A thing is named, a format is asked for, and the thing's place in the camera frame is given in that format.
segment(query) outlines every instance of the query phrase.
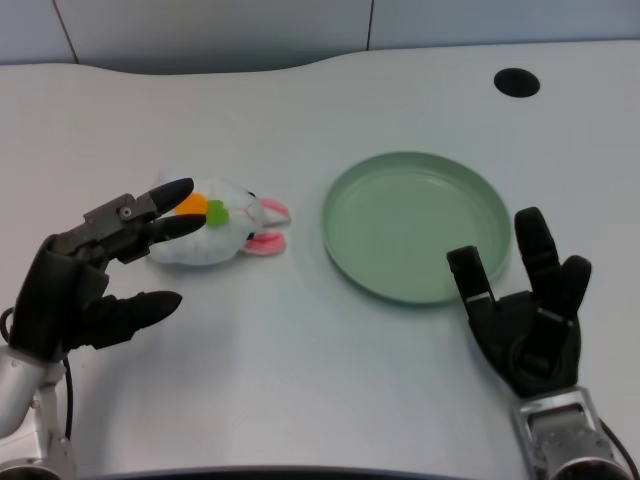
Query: green plate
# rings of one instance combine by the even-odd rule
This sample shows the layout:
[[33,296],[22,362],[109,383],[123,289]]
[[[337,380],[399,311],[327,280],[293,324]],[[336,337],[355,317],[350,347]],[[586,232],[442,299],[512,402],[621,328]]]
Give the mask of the green plate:
[[450,250],[478,247],[490,279],[511,250],[511,220],[498,193],[474,171],[428,153],[388,153],[347,170],[327,195],[322,229],[347,277],[400,302],[458,295]]

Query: toy ear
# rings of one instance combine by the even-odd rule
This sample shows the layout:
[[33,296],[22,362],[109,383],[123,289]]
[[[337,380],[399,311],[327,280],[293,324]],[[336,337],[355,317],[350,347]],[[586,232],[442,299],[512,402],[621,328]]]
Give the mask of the toy ear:
[[253,255],[266,256],[282,253],[286,246],[284,235],[280,232],[263,232],[255,234],[242,250]]
[[260,203],[264,207],[265,214],[267,215],[267,222],[265,226],[272,227],[274,225],[281,225],[288,223],[291,220],[289,209],[282,203],[272,198],[261,198]]

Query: wall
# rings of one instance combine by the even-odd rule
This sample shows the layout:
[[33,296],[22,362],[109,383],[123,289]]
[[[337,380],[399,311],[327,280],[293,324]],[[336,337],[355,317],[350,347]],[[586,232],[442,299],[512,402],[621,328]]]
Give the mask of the wall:
[[0,64],[268,70],[348,52],[640,38],[640,0],[0,0]]

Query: black cable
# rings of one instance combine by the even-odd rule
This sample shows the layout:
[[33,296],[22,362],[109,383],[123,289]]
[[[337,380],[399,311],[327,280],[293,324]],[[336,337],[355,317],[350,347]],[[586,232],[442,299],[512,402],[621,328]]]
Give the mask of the black cable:
[[[2,315],[0,315],[0,334],[4,341],[9,343],[9,329],[7,328],[7,320],[9,315],[13,313],[13,307],[7,308]],[[69,359],[65,357],[62,360],[64,365],[64,379],[67,384],[67,422],[65,424],[64,435],[67,439],[71,440],[71,427],[73,425],[73,379],[71,378],[71,365]]]
[[627,452],[627,449],[624,448],[624,445],[622,445],[622,442],[620,441],[620,439],[616,437],[616,434],[613,433],[613,430],[611,430],[607,426],[607,424],[604,423],[602,419],[600,419],[600,426],[602,426],[602,430],[604,431],[604,433],[607,435],[607,437],[609,437],[611,442],[620,451],[620,455],[622,455],[622,458],[624,458],[624,461],[627,462],[627,465],[629,466],[629,470],[631,470],[631,475],[633,476],[633,480],[640,480],[640,473],[638,472],[638,468],[636,467],[635,462],[631,458],[631,455],[629,455],[629,452]]
[[62,360],[64,365],[64,379],[67,383],[67,422],[64,427],[64,436],[71,440],[71,427],[73,426],[73,380],[71,379],[71,365],[69,358],[64,357]]
[[0,333],[2,334],[2,338],[4,341],[9,343],[9,329],[7,328],[7,319],[9,315],[13,313],[13,307],[7,308],[2,315],[0,315]]

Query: round hole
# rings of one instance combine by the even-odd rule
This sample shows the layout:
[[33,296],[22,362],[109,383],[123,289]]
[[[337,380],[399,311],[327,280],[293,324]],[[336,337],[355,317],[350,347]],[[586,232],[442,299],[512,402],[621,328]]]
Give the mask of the round hole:
[[516,98],[531,97],[540,90],[540,80],[521,68],[505,68],[496,73],[493,83],[505,95]]

